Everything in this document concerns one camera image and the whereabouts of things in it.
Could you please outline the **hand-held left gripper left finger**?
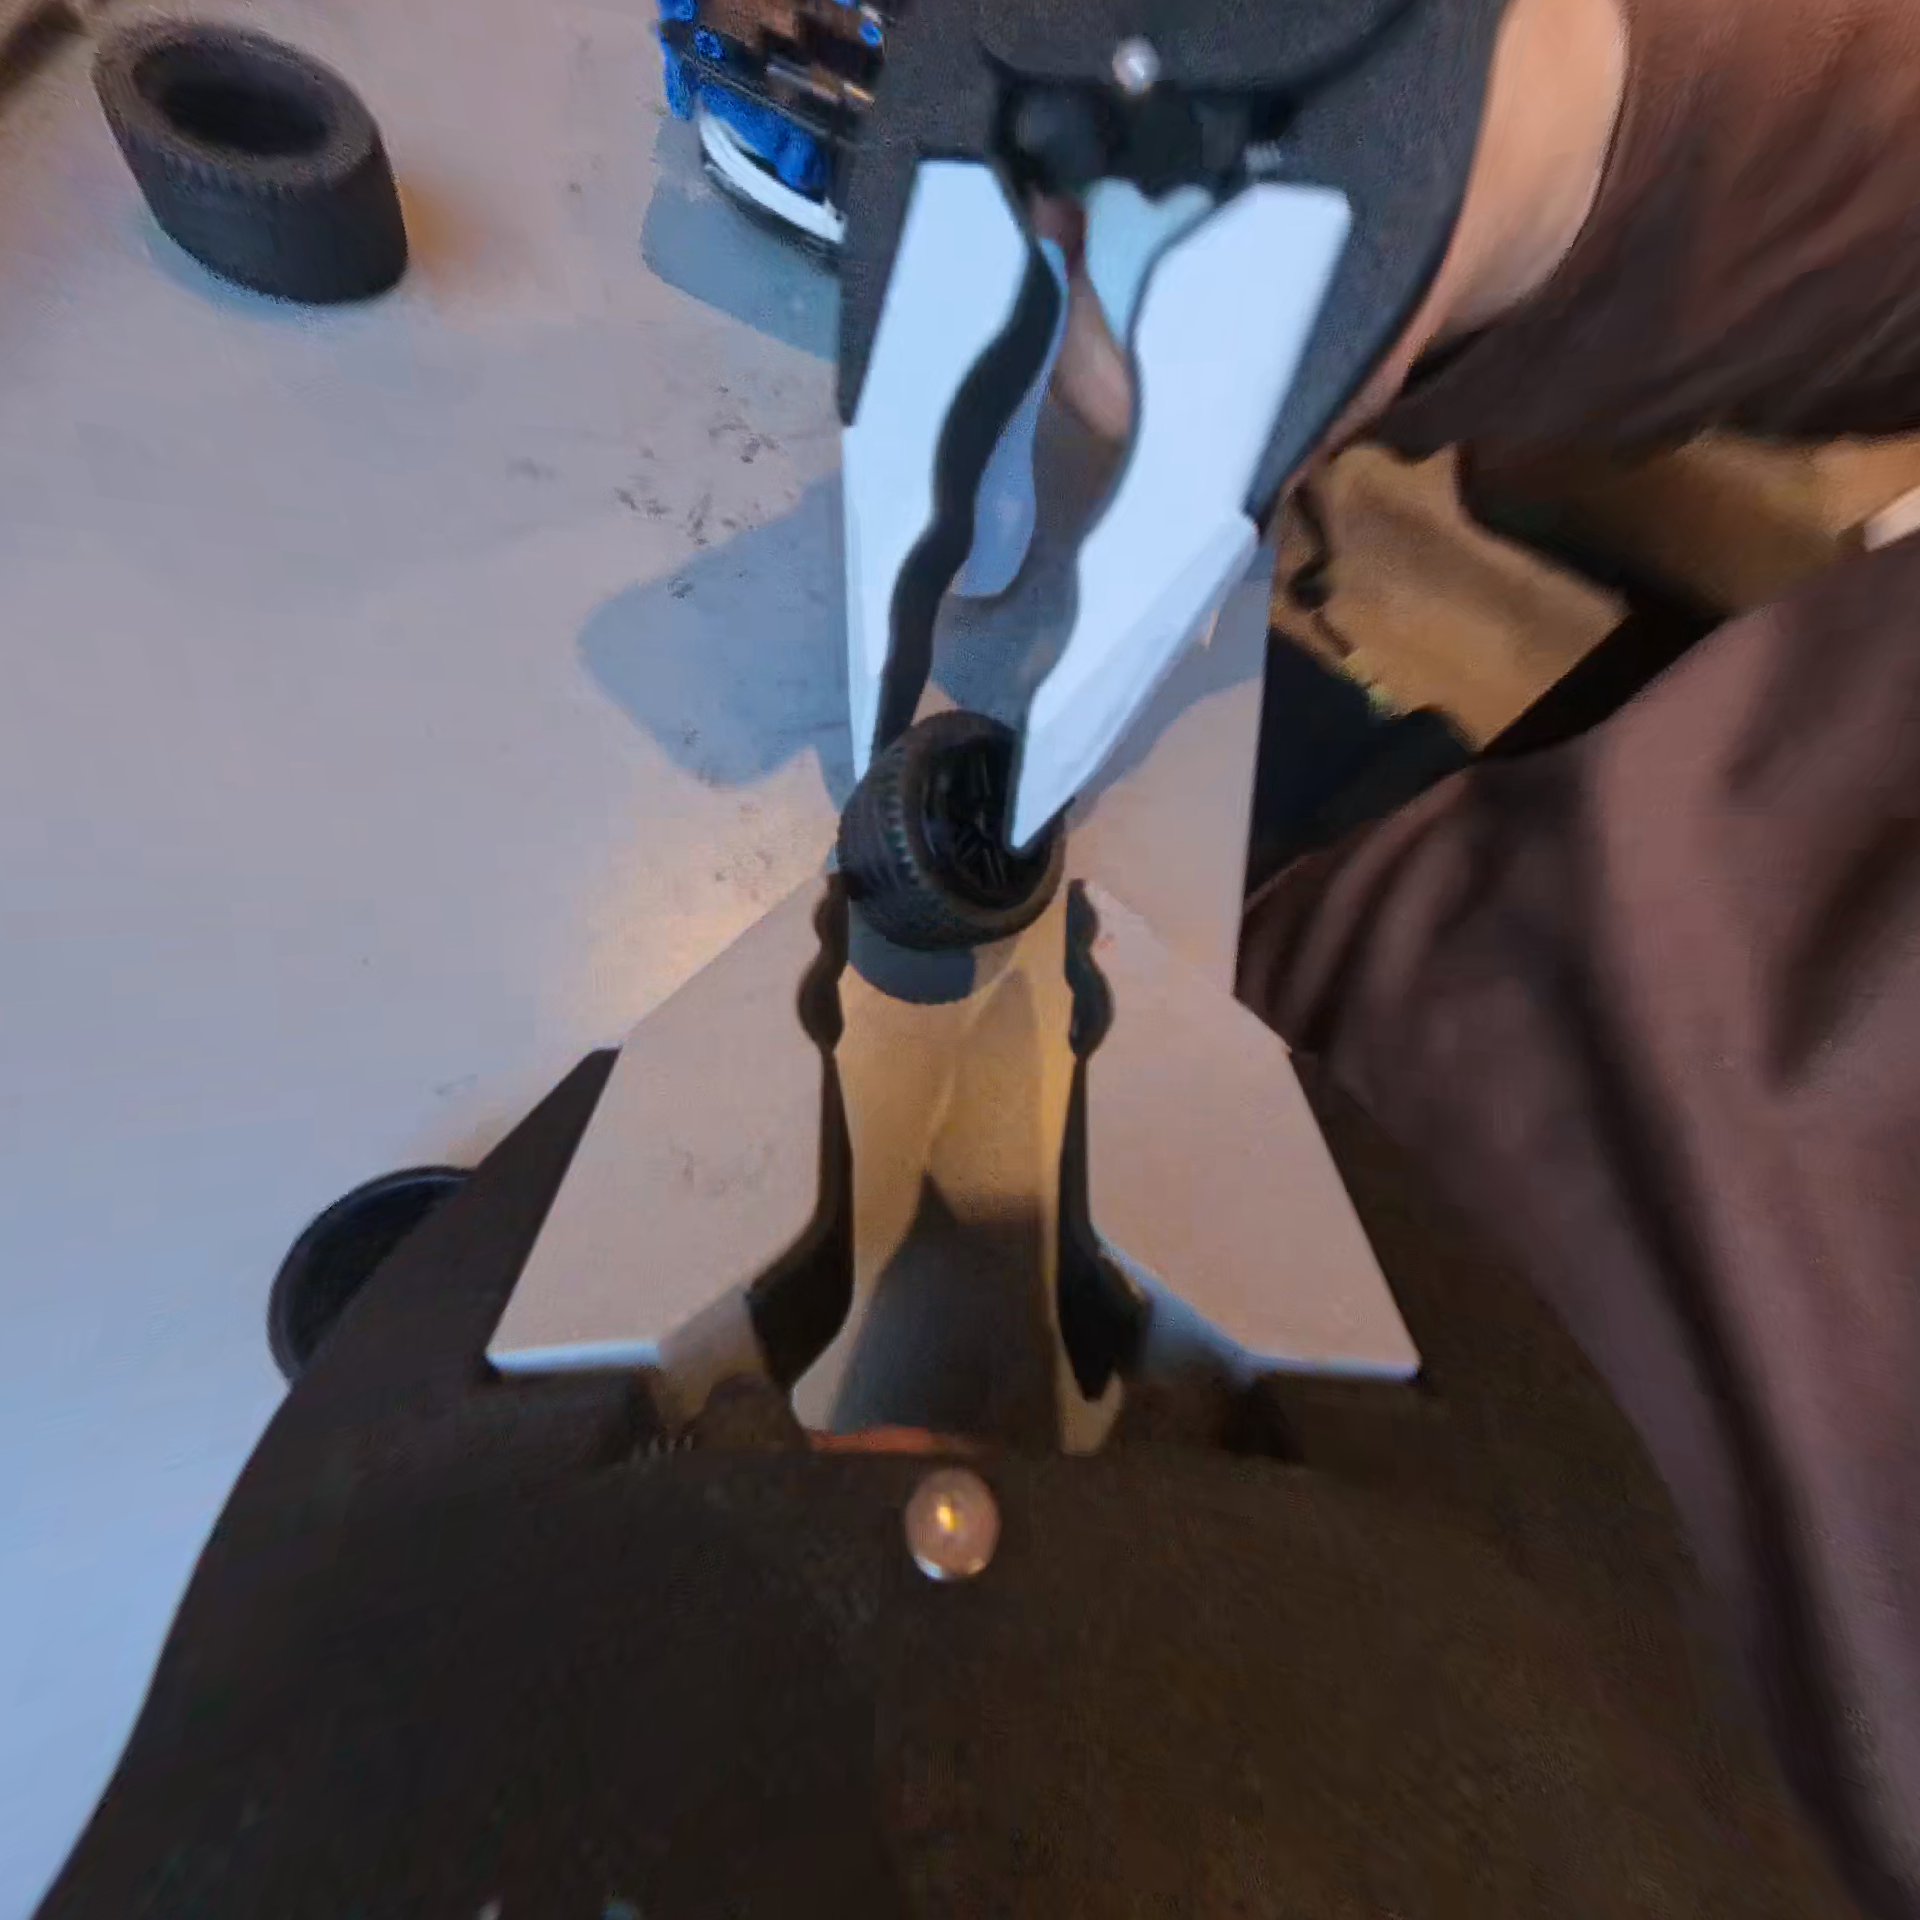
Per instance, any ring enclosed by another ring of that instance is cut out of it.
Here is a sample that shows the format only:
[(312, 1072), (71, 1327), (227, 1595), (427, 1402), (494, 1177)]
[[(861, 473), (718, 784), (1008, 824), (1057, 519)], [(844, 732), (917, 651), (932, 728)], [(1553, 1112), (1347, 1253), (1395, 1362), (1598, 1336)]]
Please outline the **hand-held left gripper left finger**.
[(838, 1070), (850, 914), (815, 877), (628, 1035), (489, 1362), (640, 1372), (666, 1414), (736, 1379), (794, 1390), (852, 1309)]

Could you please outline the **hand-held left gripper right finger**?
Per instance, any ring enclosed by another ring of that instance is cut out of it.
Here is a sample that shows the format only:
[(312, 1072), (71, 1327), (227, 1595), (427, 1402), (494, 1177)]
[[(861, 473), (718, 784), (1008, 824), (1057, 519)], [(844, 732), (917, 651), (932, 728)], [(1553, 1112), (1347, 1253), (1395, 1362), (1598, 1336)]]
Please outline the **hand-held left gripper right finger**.
[(1404, 1385), (1423, 1359), (1290, 1053), (1104, 887), (1069, 884), (1061, 1445), (1132, 1388)]

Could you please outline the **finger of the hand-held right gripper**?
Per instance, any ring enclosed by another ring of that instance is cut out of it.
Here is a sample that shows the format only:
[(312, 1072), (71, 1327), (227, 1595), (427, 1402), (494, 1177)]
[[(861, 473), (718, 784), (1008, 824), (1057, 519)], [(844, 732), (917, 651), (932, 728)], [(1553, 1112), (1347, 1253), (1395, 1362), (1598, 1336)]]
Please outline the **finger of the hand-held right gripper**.
[(1094, 781), (1253, 560), (1256, 481), (1349, 248), (1332, 187), (1085, 197), (1086, 277), (1124, 318), (1131, 437), (1024, 714), (1013, 847)]
[(1061, 248), (989, 163), (923, 160), (842, 429), (856, 778), (917, 717), (944, 600), (1000, 598), (1029, 560), (1061, 341)]

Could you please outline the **person's right forearm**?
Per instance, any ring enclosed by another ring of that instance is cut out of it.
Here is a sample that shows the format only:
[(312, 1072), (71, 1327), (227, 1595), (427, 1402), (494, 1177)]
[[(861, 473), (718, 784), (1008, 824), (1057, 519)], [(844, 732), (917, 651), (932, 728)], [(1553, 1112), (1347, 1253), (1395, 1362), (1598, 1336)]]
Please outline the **person's right forearm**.
[(1565, 262), (1439, 349), (1379, 435), (1494, 465), (1919, 425), (1919, 6), (1626, 5), (1625, 96)]

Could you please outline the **white desk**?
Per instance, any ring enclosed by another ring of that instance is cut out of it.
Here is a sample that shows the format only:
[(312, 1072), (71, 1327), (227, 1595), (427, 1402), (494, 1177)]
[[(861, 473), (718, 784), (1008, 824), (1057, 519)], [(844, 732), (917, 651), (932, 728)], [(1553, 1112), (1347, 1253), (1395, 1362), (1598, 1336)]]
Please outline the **white desk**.
[(4, 1916), (276, 1410), (285, 1250), (482, 1157), (817, 865), (832, 284), (652, 5), (227, 5), (395, 159), (369, 304), (161, 235), (92, 48), (4, 82)]

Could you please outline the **blue toy car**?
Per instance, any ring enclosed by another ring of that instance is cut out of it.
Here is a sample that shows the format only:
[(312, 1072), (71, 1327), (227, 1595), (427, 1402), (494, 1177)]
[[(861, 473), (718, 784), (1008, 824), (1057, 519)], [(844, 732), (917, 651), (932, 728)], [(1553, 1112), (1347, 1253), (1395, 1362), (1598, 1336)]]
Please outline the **blue toy car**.
[(908, 2), (659, 2), (668, 111), (727, 197), (817, 258), (847, 240), (852, 149)]

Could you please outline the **person's brown garment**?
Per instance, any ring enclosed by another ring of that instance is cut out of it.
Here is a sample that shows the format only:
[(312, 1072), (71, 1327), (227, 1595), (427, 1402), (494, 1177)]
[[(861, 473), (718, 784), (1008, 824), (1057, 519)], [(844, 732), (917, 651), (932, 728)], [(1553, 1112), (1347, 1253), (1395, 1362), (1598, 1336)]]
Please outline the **person's brown garment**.
[(1638, 1430), (1861, 1905), (1916, 1916), (1919, 551), (1277, 877), (1238, 990)]

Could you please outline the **large black rubber tire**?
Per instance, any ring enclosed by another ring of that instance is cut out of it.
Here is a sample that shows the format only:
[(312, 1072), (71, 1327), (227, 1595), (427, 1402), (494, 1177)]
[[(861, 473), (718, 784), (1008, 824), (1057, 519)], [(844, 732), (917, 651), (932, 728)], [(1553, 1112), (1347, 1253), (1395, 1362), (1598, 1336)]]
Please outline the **large black rubber tire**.
[(252, 29), (165, 17), (113, 31), (92, 85), (159, 231), (212, 277), (339, 307), (408, 271), (387, 142), (326, 63)]

